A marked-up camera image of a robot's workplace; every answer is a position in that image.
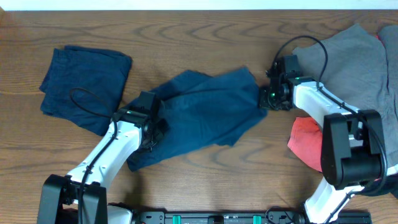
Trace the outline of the dark blue shorts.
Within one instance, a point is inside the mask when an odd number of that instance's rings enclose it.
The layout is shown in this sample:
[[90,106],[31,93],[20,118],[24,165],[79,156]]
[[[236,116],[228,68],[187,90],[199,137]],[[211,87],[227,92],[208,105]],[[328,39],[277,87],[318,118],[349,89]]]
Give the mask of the dark blue shorts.
[[257,105],[259,87],[247,67],[216,77],[186,70],[152,92],[168,128],[151,150],[128,157],[132,172],[210,145],[233,146],[267,115]]

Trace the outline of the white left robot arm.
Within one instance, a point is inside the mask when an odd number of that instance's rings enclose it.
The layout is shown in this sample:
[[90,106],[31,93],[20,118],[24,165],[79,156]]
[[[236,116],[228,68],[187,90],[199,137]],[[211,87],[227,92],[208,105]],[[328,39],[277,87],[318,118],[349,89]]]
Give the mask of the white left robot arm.
[[67,175],[52,174],[42,187],[38,223],[70,223],[78,205],[78,223],[132,223],[133,211],[107,202],[107,191],[126,159],[139,150],[150,151],[168,128],[166,120],[150,112],[120,109],[111,116],[103,139]]

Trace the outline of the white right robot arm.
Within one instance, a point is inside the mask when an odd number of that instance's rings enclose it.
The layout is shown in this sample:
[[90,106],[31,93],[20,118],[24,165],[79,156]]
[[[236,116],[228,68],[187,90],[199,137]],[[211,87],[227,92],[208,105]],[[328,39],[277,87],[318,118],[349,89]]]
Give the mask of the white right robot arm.
[[323,178],[296,223],[330,223],[355,195],[376,193],[387,177],[380,114],[346,104],[309,77],[272,80],[259,90],[259,107],[298,108],[322,129]]

